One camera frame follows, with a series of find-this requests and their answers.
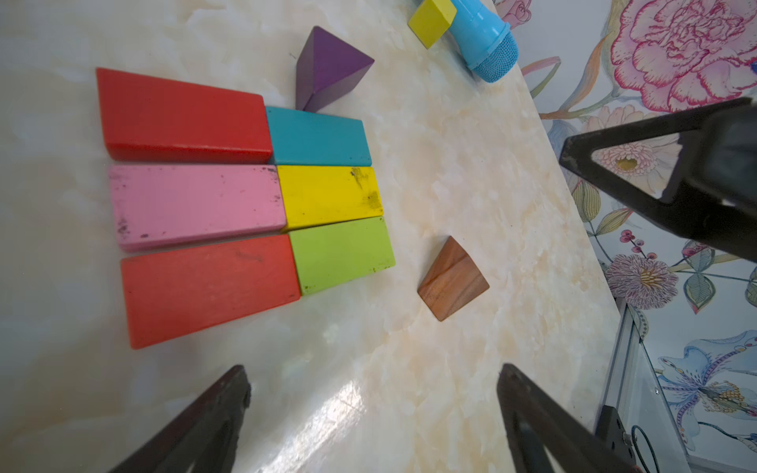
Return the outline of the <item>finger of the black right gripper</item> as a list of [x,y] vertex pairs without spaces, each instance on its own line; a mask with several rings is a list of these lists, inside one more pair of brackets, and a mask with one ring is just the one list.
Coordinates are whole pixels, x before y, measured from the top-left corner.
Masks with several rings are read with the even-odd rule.
[[[593,161],[598,150],[673,134],[684,143],[660,198]],[[559,164],[670,234],[756,258],[756,102],[751,98],[570,136]]]

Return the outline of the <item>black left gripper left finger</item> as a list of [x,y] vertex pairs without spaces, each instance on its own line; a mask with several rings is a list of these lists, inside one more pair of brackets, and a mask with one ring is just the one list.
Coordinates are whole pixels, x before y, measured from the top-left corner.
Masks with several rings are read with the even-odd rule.
[[195,402],[114,472],[230,472],[252,387],[241,365],[230,368]]

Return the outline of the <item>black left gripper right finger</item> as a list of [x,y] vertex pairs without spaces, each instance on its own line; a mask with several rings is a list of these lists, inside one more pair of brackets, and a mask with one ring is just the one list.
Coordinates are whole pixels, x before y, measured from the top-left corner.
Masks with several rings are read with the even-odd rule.
[[637,472],[639,468],[592,435],[513,364],[504,364],[497,396],[518,472]]

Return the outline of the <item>red rectangular block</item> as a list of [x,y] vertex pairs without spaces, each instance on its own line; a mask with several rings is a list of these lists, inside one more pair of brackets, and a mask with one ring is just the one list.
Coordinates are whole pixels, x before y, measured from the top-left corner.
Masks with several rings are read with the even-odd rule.
[[106,68],[97,85],[114,161],[263,165],[273,156],[260,95]]
[[124,258],[120,270],[135,350],[301,299],[287,235]]

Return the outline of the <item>green rectangular block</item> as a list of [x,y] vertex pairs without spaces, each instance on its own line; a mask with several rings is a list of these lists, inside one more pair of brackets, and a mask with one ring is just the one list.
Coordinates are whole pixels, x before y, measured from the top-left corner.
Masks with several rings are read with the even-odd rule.
[[289,237],[305,296],[396,265],[382,217],[297,230]]

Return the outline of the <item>pink rectangular block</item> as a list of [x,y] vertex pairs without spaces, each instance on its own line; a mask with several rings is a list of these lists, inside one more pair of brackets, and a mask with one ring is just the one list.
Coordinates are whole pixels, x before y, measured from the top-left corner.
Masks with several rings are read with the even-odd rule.
[[108,179],[116,241],[125,251],[267,233],[286,225],[274,166],[112,166]]

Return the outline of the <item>yellow rectangular block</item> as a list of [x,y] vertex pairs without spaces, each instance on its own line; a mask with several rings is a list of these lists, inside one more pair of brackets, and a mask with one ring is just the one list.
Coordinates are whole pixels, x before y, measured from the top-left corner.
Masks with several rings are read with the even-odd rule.
[[384,215],[371,167],[279,166],[277,171],[287,231]]

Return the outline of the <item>teal small block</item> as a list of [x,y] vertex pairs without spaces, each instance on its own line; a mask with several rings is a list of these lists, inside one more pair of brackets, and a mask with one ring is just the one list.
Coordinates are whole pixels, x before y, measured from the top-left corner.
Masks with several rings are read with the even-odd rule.
[[267,106],[276,166],[372,167],[361,120]]

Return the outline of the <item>purple triangle block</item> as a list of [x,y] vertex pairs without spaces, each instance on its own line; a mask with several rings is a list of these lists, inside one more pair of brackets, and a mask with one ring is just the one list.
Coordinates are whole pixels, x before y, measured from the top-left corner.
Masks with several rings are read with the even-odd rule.
[[296,108],[318,112],[353,91],[374,59],[315,26],[296,66]]

